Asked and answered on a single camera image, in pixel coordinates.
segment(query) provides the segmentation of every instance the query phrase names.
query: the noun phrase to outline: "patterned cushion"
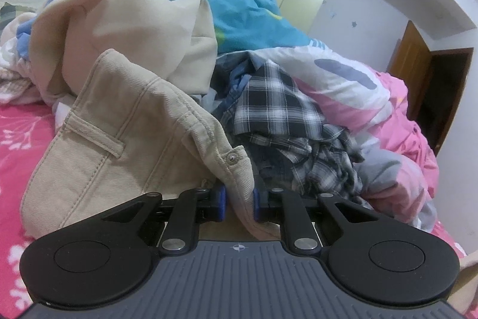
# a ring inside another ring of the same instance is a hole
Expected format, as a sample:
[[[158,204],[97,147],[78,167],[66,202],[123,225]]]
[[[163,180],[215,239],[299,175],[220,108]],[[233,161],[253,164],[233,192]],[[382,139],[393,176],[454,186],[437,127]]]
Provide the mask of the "patterned cushion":
[[[3,32],[3,29],[16,17],[22,13],[35,12],[35,10],[25,7],[25,6],[14,6],[10,3],[5,3],[2,8],[0,8],[0,36]]]

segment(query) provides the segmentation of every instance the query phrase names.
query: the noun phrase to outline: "snap button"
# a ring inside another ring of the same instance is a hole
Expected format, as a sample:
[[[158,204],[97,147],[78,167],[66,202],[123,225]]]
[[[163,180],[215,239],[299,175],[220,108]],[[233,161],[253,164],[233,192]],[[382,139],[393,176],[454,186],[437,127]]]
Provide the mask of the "snap button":
[[[229,165],[234,165],[239,161],[239,156],[237,153],[229,153],[226,159]]]

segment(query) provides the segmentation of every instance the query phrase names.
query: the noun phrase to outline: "blue garment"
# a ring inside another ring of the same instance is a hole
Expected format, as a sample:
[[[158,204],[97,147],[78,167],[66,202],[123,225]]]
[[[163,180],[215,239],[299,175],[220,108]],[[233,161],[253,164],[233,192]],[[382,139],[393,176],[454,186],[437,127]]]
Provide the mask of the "blue garment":
[[[264,64],[264,60],[250,52],[236,52],[222,55],[216,60],[216,67],[211,78],[211,88],[217,91],[217,108],[211,113],[224,127],[232,132],[229,121],[236,111],[236,103],[247,83]]]
[[[281,16],[276,0],[208,0],[218,54],[275,47],[315,46],[317,39],[294,28]]]
[[[53,1],[54,0],[46,1],[46,5]],[[18,25],[17,28],[17,52],[18,55],[25,60],[29,60],[28,46],[30,45],[30,35],[32,34],[32,25],[35,20],[36,17],[27,22],[23,22],[22,24]]]

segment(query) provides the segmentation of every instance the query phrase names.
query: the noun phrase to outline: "plaid shirt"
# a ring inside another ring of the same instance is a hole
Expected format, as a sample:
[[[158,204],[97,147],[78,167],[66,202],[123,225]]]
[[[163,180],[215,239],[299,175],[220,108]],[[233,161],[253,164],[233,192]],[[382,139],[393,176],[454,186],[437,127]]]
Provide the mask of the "plaid shirt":
[[[363,158],[355,140],[345,128],[328,124],[316,103],[271,60],[252,74],[238,99],[233,134],[242,143],[278,149],[292,163],[292,189],[313,196],[334,193],[369,207],[359,196],[362,183],[353,162]]]

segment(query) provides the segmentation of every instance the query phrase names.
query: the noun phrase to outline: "blue cartoon blanket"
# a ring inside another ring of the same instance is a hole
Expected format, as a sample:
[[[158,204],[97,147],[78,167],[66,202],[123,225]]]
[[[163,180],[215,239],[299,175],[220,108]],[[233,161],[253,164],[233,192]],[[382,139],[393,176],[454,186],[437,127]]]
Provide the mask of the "blue cartoon blanket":
[[[281,16],[276,0],[208,0],[218,54],[275,47],[326,48]]]

